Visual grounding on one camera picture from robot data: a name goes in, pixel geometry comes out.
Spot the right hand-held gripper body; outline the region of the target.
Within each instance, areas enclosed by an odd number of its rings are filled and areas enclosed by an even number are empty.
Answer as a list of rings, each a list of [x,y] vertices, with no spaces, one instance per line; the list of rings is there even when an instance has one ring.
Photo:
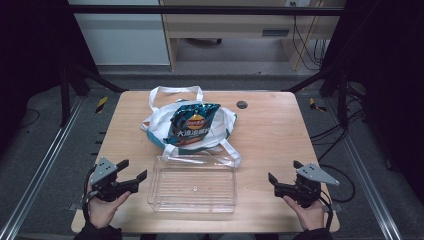
[[[289,196],[301,207],[307,208],[320,199],[321,184],[338,186],[340,182],[322,170],[318,165],[309,163],[302,168],[295,169],[296,179],[293,185],[280,183],[274,187],[274,196]]]

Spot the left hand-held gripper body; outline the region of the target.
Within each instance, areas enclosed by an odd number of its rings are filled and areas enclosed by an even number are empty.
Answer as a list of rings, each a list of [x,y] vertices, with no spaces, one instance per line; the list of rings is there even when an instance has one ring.
[[[91,190],[88,199],[96,197],[102,201],[112,202],[125,192],[137,193],[139,190],[137,179],[118,182],[118,173],[116,164],[101,157],[89,180]]]

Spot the white tote bag teal trim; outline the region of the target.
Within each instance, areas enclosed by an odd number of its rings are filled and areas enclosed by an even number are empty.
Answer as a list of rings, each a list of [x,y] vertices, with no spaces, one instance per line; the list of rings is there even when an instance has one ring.
[[[194,100],[178,99],[173,103],[169,103],[162,107],[155,105],[155,100],[159,94],[180,94],[191,93],[195,95]],[[237,114],[232,110],[223,108],[222,106],[216,112],[209,133],[206,137],[198,142],[184,145],[174,146],[164,142],[170,128],[170,119],[174,112],[182,105],[195,103],[210,103],[203,100],[203,91],[199,86],[191,87],[163,87],[159,86],[150,91],[149,107],[152,114],[147,117],[141,124],[140,128],[147,134],[148,139],[156,146],[163,149],[164,156],[191,155],[200,152],[208,154],[220,153],[226,151],[236,167],[241,163],[242,157],[238,151],[228,142],[237,119]]]

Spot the clear plastic storage box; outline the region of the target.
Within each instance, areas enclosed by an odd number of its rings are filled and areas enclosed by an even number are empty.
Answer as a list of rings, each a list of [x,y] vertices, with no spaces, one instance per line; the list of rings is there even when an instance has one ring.
[[[147,202],[155,212],[233,213],[236,164],[224,156],[159,156]]]

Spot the blue potato chips packet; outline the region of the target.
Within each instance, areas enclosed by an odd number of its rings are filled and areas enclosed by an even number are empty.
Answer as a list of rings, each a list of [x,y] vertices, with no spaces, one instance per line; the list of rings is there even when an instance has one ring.
[[[170,119],[170,128],[164,142],[174,146],[184,146],[204,139],[220,107],[220,104],[215,103],[180,106]]]

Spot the person's left hand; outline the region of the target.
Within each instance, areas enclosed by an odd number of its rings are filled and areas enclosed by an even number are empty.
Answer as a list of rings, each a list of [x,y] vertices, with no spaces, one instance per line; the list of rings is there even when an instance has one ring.
[[[112,202],[102,201],[94,197],[88,203],[89,222],[97,229],[107,227],[114,218],[118,208],[130,197],[130,192],[125,192]]]

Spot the person's right hand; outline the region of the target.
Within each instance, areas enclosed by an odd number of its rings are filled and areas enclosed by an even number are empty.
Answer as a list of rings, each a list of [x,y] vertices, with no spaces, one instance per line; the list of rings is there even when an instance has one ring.
[[[309,207],[303,208],[289,196],[284,196],[285,203],[296,213],[303,230],[316,230],[325,227],[323,204],[317,200]]]

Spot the yellow black tape strip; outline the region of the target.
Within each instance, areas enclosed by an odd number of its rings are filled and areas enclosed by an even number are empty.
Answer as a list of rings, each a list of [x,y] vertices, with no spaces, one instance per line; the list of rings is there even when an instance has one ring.
[[[309,98],[309,106],[313,110],[317,110],[317,111],[320,111],[320,112],[327,112],[326,107],[320,107],[320,106],[316,105],[314,98]]]
[[[102,112],[107,100],[108,100],[107,96],[101,97],[101,99],[99,100],[98,105],[96,107],[95,113],[101,113]]]

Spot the white cabinet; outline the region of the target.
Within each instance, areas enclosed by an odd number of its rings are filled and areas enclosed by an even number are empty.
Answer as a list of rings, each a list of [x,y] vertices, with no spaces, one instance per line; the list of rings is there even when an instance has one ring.
[[[97,65],[169,65],[160,14],[75,14]]]

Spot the aluminium floor rail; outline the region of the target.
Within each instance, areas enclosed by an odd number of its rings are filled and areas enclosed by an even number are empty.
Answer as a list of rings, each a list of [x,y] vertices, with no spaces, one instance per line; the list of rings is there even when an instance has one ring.
[[[343,177],[337,173],[341,177],[340,189],[330,188],[336,198],[351,195],[349,180],[355,186],[355,196],[341,204],[339,233],[350,231],[353,238],[360,240],[403,240],[383,199],[381,188],[374,180],[374,177],[386,173],[385,164],[380,163],[365,114],[355,106],[356,103],[348,112],[352,116],[348,121],[348,130],[339,130],[342,139],[321,160],[322,164],[331,165],[347,175]]]
[[[51,167],[54,165],[62,146],[67,140],[84,102],[85,97],[77,96],[75,98],[75,103],[71,108],[68,120],[59,128],[53,142],[50,144],[48,151],[44,155],[44,158],[33,175],[29,185],[25,189],[25,192],[20,198],[13,213],[8,218],[6,224],[0,229],[0,240],[14,240],[17,236],[29,210],[45,182],[46,177],[50,172]]]

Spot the black metal frame strut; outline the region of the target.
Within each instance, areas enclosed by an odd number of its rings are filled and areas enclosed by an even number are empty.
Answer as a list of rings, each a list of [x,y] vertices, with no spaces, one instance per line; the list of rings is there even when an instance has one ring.
[[[106,79],[102,78],[99,73],[90,71],[81,65],[73,64],[64,67],[60,74],[60,92],[62,104],[61,127],[64,127],[71,117],[69,87],[72,87],[78,96],[87,96],[90,92],[90,89],[86,83],[86,79],[91,79],[115,93],[125,92],[124,88],[121,88],[107,81]]]
[[[328,67],[320,70],[318,73],[310,76],[306,80],[288,88],[284,92],[296,93],[306,86],[315,83],[318,80],[323,80],[319,92],[323,97],[331,96],[335,90],[338,90],[337,99],[337,119],[344,130],[348,129],[348,117],[346,107],[347,83],[348,74],[341,67]]]

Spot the black horizontal frame bar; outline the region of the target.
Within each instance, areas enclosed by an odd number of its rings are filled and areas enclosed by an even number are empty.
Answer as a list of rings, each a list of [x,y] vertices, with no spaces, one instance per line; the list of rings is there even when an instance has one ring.
[[[254,7],[254,6],[151,6],[151,5],[70,5],[72,13],[88,14],[192,14],[192,15],[284,15],[341,16],[343,8]]]

